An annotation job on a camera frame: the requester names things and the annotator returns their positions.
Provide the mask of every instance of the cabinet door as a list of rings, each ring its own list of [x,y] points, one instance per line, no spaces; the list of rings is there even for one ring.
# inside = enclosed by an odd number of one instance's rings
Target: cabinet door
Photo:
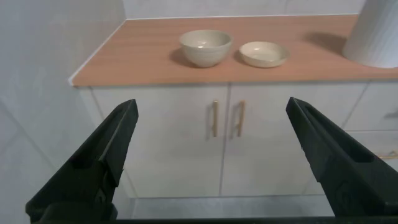
[[[397,82],[370,83],[350,116],[345,130],[398,130],[397,97]]]
[[[364,83],[232,85],[222,194],[310,194],[307,187],[313,175],[285,112],[289,98],[311,103],[342,125],[364,86]],[[241,100],[246,101],[246,110],[242,135],[237,137]]]
[[[139,118],[125,169],[138,197],[217,196],[223,152],[226,85],[95,88],[106,116],[136,99]],[[213,101],[218,135],[213,137]]]

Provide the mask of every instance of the cabinet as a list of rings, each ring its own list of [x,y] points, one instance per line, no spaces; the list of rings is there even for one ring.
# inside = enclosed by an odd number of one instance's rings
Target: cabinet
[[[93,89],[104,116],[123,101],[137,101],[139,119],[124,166],[138,197],[219,195],[227,92],[227,85]]]
[[[371,82],[355,107],[345,130],[398,130],[397,97],[397,82]]]
[[[222,195],[318,194],[285,112],[288,99],[311,103],[341,126],[364,87],[364,83],[232,84]],[[246,109],[242,135],[237,137],[241,100]]]
[[[286,104],[291,96],[305,100],[342,126],[365,86],[310,82],[96,87],[93,95],[103,116],[123,101],[137,100],[139,119],[124,166],[138,197],[322,194]]]

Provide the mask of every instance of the countertop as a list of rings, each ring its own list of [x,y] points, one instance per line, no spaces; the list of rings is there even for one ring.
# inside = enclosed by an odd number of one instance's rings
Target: countertop
[[[273,16],[126,21],[73,77],[74,86],[170,83],[291,82],[398,78],[398,68],[372,68],[341,55],[357,16]],[[227,58],[196,68],[183,57],[179,37],[217,29],[234,37]],[[254,68],[239,57],[251,41],[276,42],[290,50],[280,67]]]

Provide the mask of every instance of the floor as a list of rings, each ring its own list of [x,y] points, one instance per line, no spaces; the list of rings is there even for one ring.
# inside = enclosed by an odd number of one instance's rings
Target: floor
[[[334,216],[324,195],[139,198],[133,219]]]

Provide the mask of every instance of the ceramic bowl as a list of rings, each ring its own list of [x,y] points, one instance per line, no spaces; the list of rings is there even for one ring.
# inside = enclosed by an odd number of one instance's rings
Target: ceramic bowl
[[[239,52],[247,64],[259,68],[282,65],[290,56],[286,48],[270,42],[246,43],[242,45]]]
[[[180,43],[189,61],[198,67],[208,68],[226,57],[232,37],[218,30],[195,30],[182,35]]]

